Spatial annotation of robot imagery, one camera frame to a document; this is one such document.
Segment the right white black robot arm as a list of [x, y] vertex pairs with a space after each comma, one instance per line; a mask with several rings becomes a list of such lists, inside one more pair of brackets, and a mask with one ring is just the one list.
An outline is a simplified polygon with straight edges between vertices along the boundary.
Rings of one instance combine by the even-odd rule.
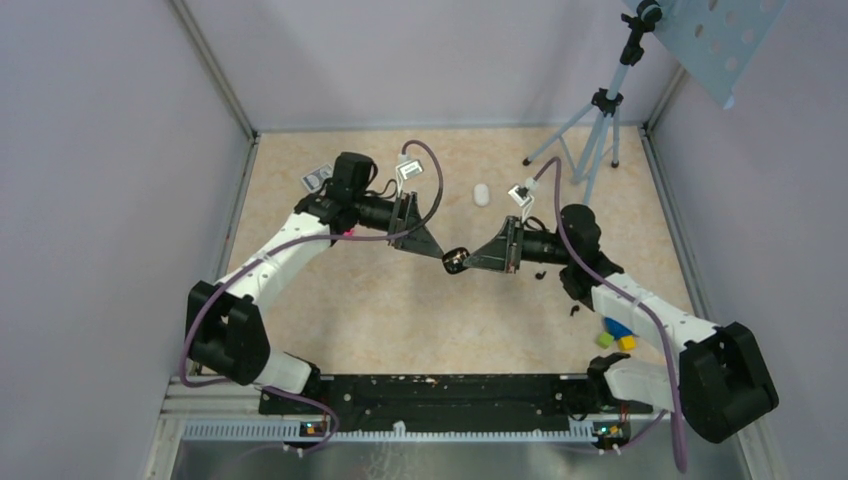
[[586, 385], [589, 404], [600, 412], [633, 400], [680, 414], [702, 439], [718, 444], [778, 407], [778, 392], [748, 327], [721, 326], [663, 300], [611, 261], [600, 237], [594, 212], [569, 204], [550, 231], [528, 230], [509, 216], [488, 243], [448, 255], [444, 263], [452, 273], [515, 273], [524, 262], [558, 265], [572, 300], [624, 325], [665, 356], [663, 366], [626, 354], [608, 359]]

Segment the black earbud case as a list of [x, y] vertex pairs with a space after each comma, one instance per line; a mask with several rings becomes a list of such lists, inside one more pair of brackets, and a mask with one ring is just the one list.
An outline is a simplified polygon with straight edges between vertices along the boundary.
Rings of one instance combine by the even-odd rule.
[[457, 275], [468, 269], [465, 265], [466, 259], [470, 256], [470, 252], [465, 247], [457, 247], [446, 251], [442, 256], [442, 265], [444, 270], [449, 275]]

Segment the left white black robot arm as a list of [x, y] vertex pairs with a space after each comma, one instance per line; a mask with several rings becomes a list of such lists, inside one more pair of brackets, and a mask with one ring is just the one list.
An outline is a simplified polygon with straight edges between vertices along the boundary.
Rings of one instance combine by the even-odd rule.
[[218, 373], [218, 382], [282, 390], [297, 413], [319, 404], [319, 369], [292, 354], [274, 350], [263, 314], [316, 256], [340, 241], [356, 241], [358, 226], [374, 230], [371, 241], [403, 249], [406, 239], [427, 234], [443, 194], [421, 214], [413, 192], [391, 200], [370, 190], [378, 172], [368, 156], [342, 152], [332, 174], [302, 198], [283, 226], [238, 269], [214, 283], [198, 282], [188, 295], [183, 361]]

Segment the white earbud charging case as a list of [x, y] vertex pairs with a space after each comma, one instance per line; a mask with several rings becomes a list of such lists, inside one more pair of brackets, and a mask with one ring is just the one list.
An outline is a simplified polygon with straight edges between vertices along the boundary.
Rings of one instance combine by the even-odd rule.
[[472, 189], [472, 200], [475, 206], [484, 208], [491, 202], [490, 189], [486, 184], [478, 183]]

